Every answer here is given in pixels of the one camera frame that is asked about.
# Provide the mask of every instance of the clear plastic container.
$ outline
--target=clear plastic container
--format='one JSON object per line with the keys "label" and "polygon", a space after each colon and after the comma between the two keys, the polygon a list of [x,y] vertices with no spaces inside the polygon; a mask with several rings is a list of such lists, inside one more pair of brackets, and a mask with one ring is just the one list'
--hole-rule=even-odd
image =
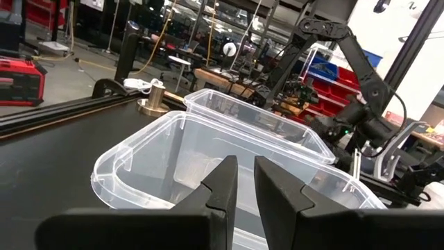
{"label": "clear plastic container", "polygon": [[187,112],[213,119],[249,133],[271,144],[306,155],[320,163],[332,164],[334,154],[308,126],[209,89],[184,98]]}
{"label": "clear plastic container", "polygon": [[385,208],[362,183],[304,155],[188,112],[170,112],[96,161],[92,187],[111,208],[170,209],[226,156],[239,163],[233,249],[268,249],[256,202],[254,157],[266,156],[348,208]]}

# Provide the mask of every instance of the black tabletop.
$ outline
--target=black tabletop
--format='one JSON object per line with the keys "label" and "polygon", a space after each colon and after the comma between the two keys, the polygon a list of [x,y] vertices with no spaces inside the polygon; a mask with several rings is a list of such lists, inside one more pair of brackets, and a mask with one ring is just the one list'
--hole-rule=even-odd
{"label": "black tabletop", "polygon": [[153,120],[131,102],[2,142],[0,249],[34,249],[34,230],[51,215],[106,208],[91,188],[96,159]]}

